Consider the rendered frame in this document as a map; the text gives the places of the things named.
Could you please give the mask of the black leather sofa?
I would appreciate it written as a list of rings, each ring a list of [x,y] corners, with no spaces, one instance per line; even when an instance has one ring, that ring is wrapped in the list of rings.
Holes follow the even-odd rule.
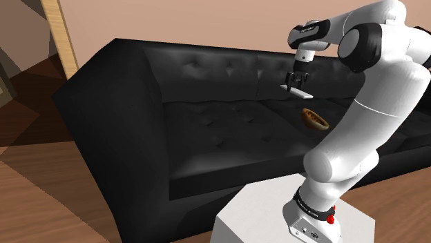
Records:
[[[365,76],[315,57],[301,99],[291,54],[114,39],[53,95],[122,243],[170,243],[212,228],[245,185],[303,172]]]

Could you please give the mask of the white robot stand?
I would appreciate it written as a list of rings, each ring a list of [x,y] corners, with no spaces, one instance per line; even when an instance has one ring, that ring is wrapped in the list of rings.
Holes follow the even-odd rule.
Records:
[[[301,174],[244,186],[216,215],[210,243],[330,243],[305,220],[287,223],[287,208]],[[341,224],[338,243],[374,243],[375,220],[343,200],[336,203]]]

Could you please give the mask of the white flat tablet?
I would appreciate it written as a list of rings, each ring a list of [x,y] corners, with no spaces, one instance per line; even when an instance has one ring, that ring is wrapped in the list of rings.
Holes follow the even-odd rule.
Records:
[[[289,92],[297,97],[300,97],[302,99],[312,99],[314,96],[310,95],[302,90],[299,90],[297,88],[291,87]]]

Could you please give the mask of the light wooden post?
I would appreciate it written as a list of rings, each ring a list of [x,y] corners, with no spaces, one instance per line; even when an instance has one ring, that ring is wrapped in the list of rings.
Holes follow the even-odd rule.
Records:
[[[60,0],[40,0],[67,79],[79,69]]]

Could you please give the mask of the brown wooden bowl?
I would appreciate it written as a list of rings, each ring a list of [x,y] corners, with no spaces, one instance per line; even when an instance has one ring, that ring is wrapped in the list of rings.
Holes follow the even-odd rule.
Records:
[[[314,130],[327,130],[329,124],[314,111],[304,108],[301,112],[301,118],[304,125]]]

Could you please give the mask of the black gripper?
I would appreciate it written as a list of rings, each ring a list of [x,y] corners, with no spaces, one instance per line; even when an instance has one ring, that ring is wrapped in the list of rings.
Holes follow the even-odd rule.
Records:
[[[287,91],[290,91],[294,85],[294,79],[297,79],[298,89],[301,89],[303,85],[307,82],[309,63],[306,61],[295,60],[293,66],[293,72],[288,72],[285,78],[285,84],[287,86]]]

